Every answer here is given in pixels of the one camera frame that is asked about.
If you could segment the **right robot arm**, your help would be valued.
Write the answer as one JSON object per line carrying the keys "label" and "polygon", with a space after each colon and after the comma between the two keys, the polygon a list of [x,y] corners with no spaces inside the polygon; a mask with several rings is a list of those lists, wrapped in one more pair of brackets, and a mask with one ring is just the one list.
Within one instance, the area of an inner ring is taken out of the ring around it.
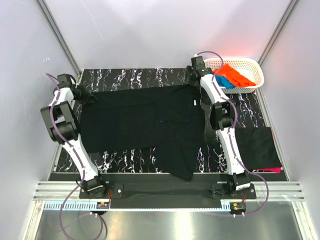
{"label": "right robot arm", "polygon": [[232,198],[242,199],[251,185],[248,171],[244,167],[236,140],[236,104],[223,92],[216,80],[216,73],[206,67],[202,56],[191,58],[187,67],[186,82],[205,90],[211,103],[211,127],[217,133],[227,163],[227,184],[225,193]]}

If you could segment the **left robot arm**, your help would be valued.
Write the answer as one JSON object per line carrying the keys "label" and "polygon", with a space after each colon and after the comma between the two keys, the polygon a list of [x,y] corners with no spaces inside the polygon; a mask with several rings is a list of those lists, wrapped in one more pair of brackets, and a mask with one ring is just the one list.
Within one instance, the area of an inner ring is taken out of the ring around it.
{"label": "left robot arm", "polygon": [[103,198],[108,194],[108,186],[85,150],[80,124],[71,107],[74,101],[84,105],[94,103],[97,98],[70,74],[45,75],[55,85],[51,103],[40,109],[49,137],[62,146],[77,167],[80,174],[77,187],[81,192]]}

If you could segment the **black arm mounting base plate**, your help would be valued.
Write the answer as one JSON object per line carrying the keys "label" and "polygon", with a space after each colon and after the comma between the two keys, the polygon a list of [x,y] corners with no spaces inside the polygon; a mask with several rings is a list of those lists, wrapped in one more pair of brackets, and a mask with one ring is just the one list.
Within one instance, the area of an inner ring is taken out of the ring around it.
{"label": "black arm mounting base plate", "polygon": [[253,185],[230,192],[225,173],[195,173],[185,181],[168,173],[104,173],[114,210],[214,209],[221,201],[255,200]]}

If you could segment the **black polo shirt blue logo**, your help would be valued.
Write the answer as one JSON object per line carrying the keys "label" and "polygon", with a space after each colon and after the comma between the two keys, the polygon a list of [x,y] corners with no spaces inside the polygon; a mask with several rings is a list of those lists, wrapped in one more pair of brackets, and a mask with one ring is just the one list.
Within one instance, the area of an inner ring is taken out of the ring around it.
{"label": "black polo shirt blue logo", "polygon": [[201,93],[189,84],[95,92],[80,114],[88,153],[155,148],[160,171],[190,181],[205,131]]}

